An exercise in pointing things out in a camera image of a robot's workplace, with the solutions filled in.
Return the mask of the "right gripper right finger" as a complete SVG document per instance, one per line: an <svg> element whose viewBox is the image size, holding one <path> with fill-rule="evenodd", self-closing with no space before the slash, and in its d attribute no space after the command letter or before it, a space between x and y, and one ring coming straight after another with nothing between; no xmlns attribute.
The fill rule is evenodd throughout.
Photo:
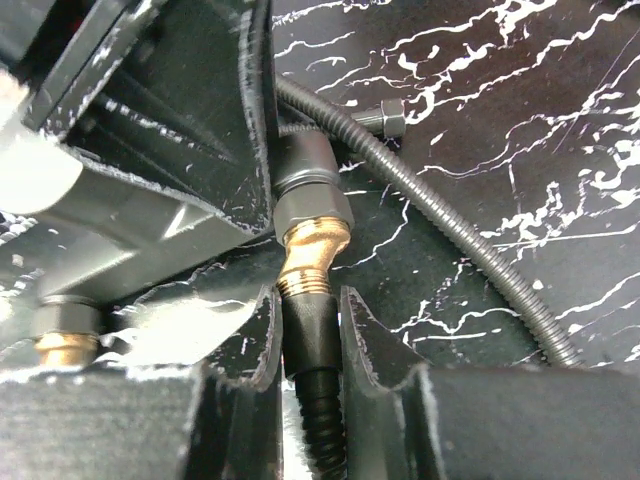
<svg viewBox="0 0 640 480"><path fill-rule="evenodd" d="M616 371L433 367L341 291L352 479L635 479L639 381Z"/></svg>

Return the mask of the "black faucet fitting brass ends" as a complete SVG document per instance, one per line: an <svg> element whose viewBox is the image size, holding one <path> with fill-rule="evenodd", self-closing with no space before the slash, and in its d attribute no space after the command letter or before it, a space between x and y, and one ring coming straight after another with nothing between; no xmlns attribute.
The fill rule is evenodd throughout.
<svg viewBox="0 0 640 480"><path fill-rule="evenodd" d="M286 259L286 296L326 293L328 270L351 239L353 215L339 189L336 158L319 131L276 145L273 224ZM39 287L34 347L47 367L84 366L98 348L99 308L234 249L252 234L160 192L85 170L44 218L90 230L72 261Z"/></svg>

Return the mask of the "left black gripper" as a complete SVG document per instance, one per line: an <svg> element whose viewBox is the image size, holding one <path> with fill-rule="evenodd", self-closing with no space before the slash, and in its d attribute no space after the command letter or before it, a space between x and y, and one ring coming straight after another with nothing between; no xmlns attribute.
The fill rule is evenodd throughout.
<svg viewBox="0 0 640 480"><path fill-rule="evenodd" d="M1 210L77 215L82 158L266 230L270 15L267 1L51 2L24 79L1 72Z"/></svg>

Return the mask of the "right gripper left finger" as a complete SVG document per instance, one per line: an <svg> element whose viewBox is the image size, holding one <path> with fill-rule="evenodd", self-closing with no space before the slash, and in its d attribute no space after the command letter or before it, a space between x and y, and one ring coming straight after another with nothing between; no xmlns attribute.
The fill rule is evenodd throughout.
<svg viewBox="0 0 640 480"><path fill-rule="evenodd" d="M282 320L250 315L192 364L29 367L1 375L5 479L278 479Z"/></svg>

